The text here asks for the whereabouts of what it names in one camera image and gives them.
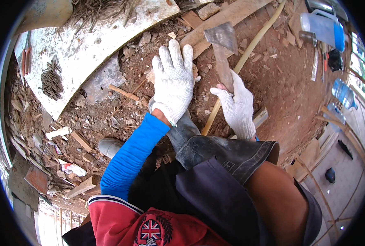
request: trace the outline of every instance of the leg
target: leg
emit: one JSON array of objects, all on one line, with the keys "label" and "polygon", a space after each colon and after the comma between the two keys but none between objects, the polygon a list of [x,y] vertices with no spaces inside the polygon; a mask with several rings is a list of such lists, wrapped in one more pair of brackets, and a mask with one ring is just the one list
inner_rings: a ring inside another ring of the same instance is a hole
[{"label": "leg", "polygon": [[173,127],[166,134],[173,145],[174,151],[177,153],[185,143],[193,136],[200,135],[200,131],[197,126],[191,121],[189,111],[177,122],[177,127]]}]

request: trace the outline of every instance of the dirt ground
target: dirt ground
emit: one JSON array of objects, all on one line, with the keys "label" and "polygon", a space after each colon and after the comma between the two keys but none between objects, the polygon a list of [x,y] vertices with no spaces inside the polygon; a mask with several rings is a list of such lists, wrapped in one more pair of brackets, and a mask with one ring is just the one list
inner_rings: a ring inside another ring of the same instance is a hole
[{"label": "dirt ground", "polygon": [[[234,28],[238,44],[243,39],[247,39],[249,44],[269,18],[263,7],[237,24]],[[247,89],[254,95],[254,112],[263,107],[266,107],[268,110],[269,118],[257,129],[257,136],[260,140],[274,140],[280,143],[281,150],[278,165],[281,167],[290,164],[293,156],[299,154],[312,138],[318,136],[325,123],[315,119],[314,116],[319,112],[321,105],[327,105],[330,100],[334,101],[334,97],[331,96],[333,81],[337,77],[346,81],[347,77],[346,73],[342,74],[341,71],[331,72],[328,69],[325,74],[325,82],[322,82],[322,56],[319,53],[316,81],[311,81],[314,47],[305,43],[300,49],[298,49],[297,45],[284,47],[282,38],[286,37],[286,31],[289,30],[287,22],[288,20],[276,29],[271,27],[267,31],[254,49],[256,55],[247,60],[239,74]],[[189,32],[189,29],[189,27],[184,26],[175,18],[152,28],[150,32],[153,37],[157,36],[156,39],[144,46],[143,49],[138,48],[137,52],[128,61],[126,59],[120,60],[121,71],[125,73],[127,79],[127,82],[121,88],[131,92],[144,80],[144,72],[151,69],[151,60],[154,55],[157,55],[159,47],[167,45],[171,39],[167,33],[178,33],[177,40],[180,41],[182,36]],[[138,45],[140,38],[135,39],[132,44]],[[253,59],[258,54],[262,55],[261,58],[253,62]],[[346,54],[349,55],[350,52],[344,52],[344,61]],[[234,68],[240,57],[241,55],[232,55],[229,58],[231,68]],[[188,109],[192,120],[201,130],[208,118],[206,110],[211,111],[217,99],[216,96],[210,93],[210,88],[218,83],[218,74],[216,69],[207,69],[208,64],[215,66],[213,50],[211,48],[207,49],[194,60],[194,64],[199,69],[199,74],[202,78],[195,84],[194,97]],[[17,65],[10,68],[10,76],[14,77],[16,72],[12,71],[12,69],[17,70]],[[12,83],[18,87],[17,94],[26,98],[26,101],[32,102],[30,109],[26,113],[19,112],[19,116],[14,116],[17,111],[13,107],[9,109],[12,112],[10,117],[14,118],[13,121],[20,121],[21,128],[18,130],[19,133],[22,133],[26,139],[30,139],[32,134],[39,130],[42,130],[44,133],[51,132],[52,129],[50,127],[47,129],[43,128],[43,116],[35,118],[38,114],[41,114],[41,107],[32,91],[29,88],[24,89],[22,84],[20,85],[21,82],[17,81],[17,77],[13,79]],[[150,98],[154,95],[154,86],[146,81],[135,94]],[[121,96],[117,92],[110,92],[109,98],[95,105],[87,104],[83,107],[78,107],[72,101],[66,107],[60,116],[60,120],[57,122],[61,126],[69,125],[73,130],[80,132],[93,146],[94,149],[90,154],[96,159],[92,163],[82,161],[82,155],[85,150],[71,136],[67,136],[68,141],[62,140],[60,136],[55,137],[53,141],[63,153],[59,158],[67,162],[76,163],[87,171],[84,177],[74,177],[72,179],[67,177],[66,180],[75,185],[92,175],[100,180],[110,159],[102,156],[96,150],[98,141],[103,137],[113,137],[126,141],[140,125],[147,112],[147,108],[137,106],[134,101],[128,100],[121,106],[121,110],[114,115],[117,120],[115,128],[111,127],[111,114],[116,111],[125,98],[125,96]],[[134,119],[134,122],[126,124],[126,120],[130,119]],[[57,124],[52,124],[52,126],[59,128]],[[209,135],[228,137],[232,133],[233,131],[223,117],[221,108],[209,131]],[[46,149],[45,153],[52,153],[53,146],[47,144],[44,135],[42,137]],[[169,139],[167,137],[162,138],[158,147],[158,163],[167,163],[169,158],[166,154],[173,152]],[[48,169],[53,174],[54,182],[67,185],[66,182],[57,176],[57,169],[60,169],[59,164],[55,163],[48,167]],[[62,194],[49,195],[49,199],[57,206],[80,214],[87,214],[88,211],[84,208],[85,202],[79,198],[87,200],[89,196],[79,194],[71,199],[65,199]]]}]

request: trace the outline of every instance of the plastic bottle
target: plastic bottle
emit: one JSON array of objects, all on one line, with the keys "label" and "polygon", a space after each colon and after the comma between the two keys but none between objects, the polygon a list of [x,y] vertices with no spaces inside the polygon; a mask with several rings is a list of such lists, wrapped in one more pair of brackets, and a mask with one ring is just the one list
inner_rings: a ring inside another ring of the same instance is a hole
[{"label": "plastic bottle", "polygon": [[334,81],[331,92],[346,109],[350,109],[351,107],[355,107],[355,109],[358,108],[355,104],[355,93],[341,79],[337,78]]},{"label": "plastic bottle", "polygon": [[301,13],[300,25],[303,31],[315,33],[317,40],[344,51],[344,30],[336,16],[316,9],[312,13]]},{"label": "plastic bottle", "polygon": [[[333,113],[334,116],[337,117],[337,119],[339,119],[341,121],[342,124],[345,125],[345,116],[342,114],[342,112],[337,108],[337,106],[334,103],[329,103],[327,105],[327,109]],[[331,119],[329,116],[327,116],[326,114],[323,114],[323,117]],[[334,125],[332,123],[329,123],[330,126],[333,128],[333,130],[335,132],[342,132],[341,128],[339,128],[337,125]]]}]

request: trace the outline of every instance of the white work glove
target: white work glove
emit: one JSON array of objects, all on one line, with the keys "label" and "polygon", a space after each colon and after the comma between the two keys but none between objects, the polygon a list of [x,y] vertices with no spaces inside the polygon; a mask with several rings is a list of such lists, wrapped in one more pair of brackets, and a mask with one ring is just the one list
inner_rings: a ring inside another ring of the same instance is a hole
[{"label": "white work glove", "polygon": [[230,72],[233,78],[234,96],[226,91],[226,87],[221,84],[217,85],[217,88],[210,88],[210,92],[219,97],[225,120],[237,138],[249,140],[256,133],[252,121],[254,96],[245,88],[241,78],[233,70]]},{"label": "white work glove", "polygon": [[172,126],[187,110],[194,89],[192,46],[187,44],[182,51],[181,56],[179,42],[171,39],[169,49],[160,47],[159,56],[153,58],[155,103],[150,112],[159,109]]}]

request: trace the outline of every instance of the hand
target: hand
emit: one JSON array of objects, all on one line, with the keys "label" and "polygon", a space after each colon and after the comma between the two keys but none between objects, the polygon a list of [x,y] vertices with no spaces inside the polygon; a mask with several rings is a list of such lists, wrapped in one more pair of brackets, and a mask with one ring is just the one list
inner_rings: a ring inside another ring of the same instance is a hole
[{"label": "hand", "polygon": [[159,109],[172,126],[183,116],[192,99],[194,78],[192,75],[192,47],[185,45],[181,56],[180,44],[172,39],[168,48],[159,48],[159,56],[153,58],[155,74],[155,103],[150,112]]},{"label": "hand", "polygon": [[230,72],[233,78],[234,96],[222,84],[218,84],[217,88],[211,88],[210,92],[219,97],[225,120],[237,138],[249,140],[255,136],[256,132],[252,121],[254,96],[245,88],[241,78],[233,70]]}]

